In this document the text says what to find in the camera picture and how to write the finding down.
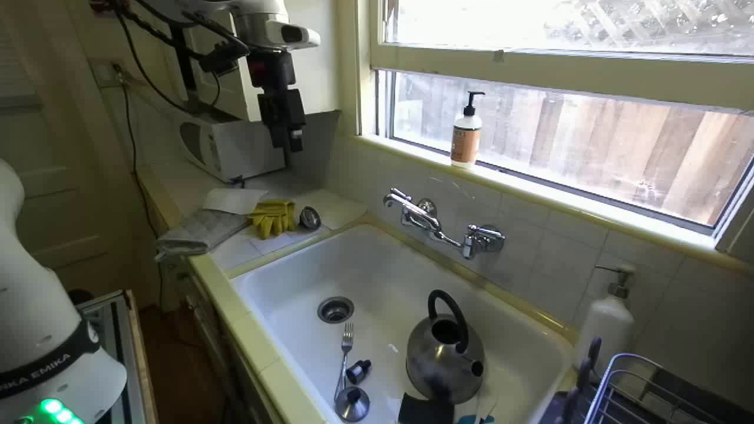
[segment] black kettle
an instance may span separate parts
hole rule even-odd
[[[438,299],[447,305],[452,315],[437,313]],[[485,352],[447,292],[434,290],[426,310],[430,318],[408,340],[408,379],[426,399],[464,403],[484,384]]]

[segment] windowsill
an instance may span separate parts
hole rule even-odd
[[[604,205],[604,204],[596,204],[589,198],[580,198],[580,196],[572,196],[565,192],[539,186],[539,185],[533,185],[533,181],[526,181],[526,179],[518,179],[512,175],[501,175],[501,172],[494,172],[487,167],[450,165],[447,155],[425,151],[418,146],[408,146],[408,145],[399,145],[399,142],[388,142],[388,139],[379,139],[379,136],[355,136],[355,139],[362,142],[366,146],[385,148],[392,153],[426,163],[426,165],[438,167],[438,171],[454,175],[460,179],[471,179],[471,181],[500,189],[500,192],[508,192],[513,196],[523,196],[536,204],[544,204],[556,209],[565,209],[571,214],[594,220],[604,226],[647,239],[653,242],[672,246],[672,247],[683,249],[688,254],[695,254],[699,260],[711,260],[711,261],[718,261],[718,265],[725,265],[733,268],[749,268],[746,265],[736,261],[736,260],[717,253],[713,249],[717,241],[711,235],[702,235],[702,234],[695,234],[695,231],[688,231],[688,228],[682,228],[673,225],[665,225],[665,221],[657,221],[657,220],[650,220],[650,216],[644,216],[637,212],[626,212],[626,209],[619,209],[613,205]]]

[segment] white sink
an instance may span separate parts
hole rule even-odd
[[[366,225],[238,275],[233,288],[325,411],[335,397],[345,325],[328,325],[315,312],[328,297],[348,297],[355,310],[347,365],[372,361],[361,387],[372,400],[366,421],[374,424],[395,421],[402,393],[420,399],[406,377],[406,345],[426,315],[432,290],[454,297],[487,355],[485,384],[458,406],[458,418],[479,407],[481,416],[493,411],[497,421],[538,421],[572,355],[549,328]]]

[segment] soap bottle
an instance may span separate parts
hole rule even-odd
[[[626,348],[630,330],[635,325],[635,315],[625,305],[630,299],[630,278],[635,275],[635,266],[606,272],[617,273],[617,281],[609,288],[609,297],[591,302],[576,345],[576,367],[580,367],[591,341],[600,340],[598,358],[594,363],[596,374],[604,374],[611,365],[611,358]]]
[[[471,165],[479,153],[479,139],[481,139],[481,118],[474,108],[474,98],[484,98],[484,92],[468,92],[467,108],[454,118],[452,122],[452,151],[450,159],[458,165]]]

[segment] chrome faucet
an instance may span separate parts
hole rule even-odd
[[[500,253],[504,247],[504,235],[494,226],[468,225],[468,234],[461,242],[450,239],[438,220],[438,208],[430,198],[414,204],[412,196],[392,189],[381,204],[388,208],[399,204],[402,208],[401,221],[406,226],[414,226],[437,241],[454,246],[464,260],[474,260],[479,253]]]

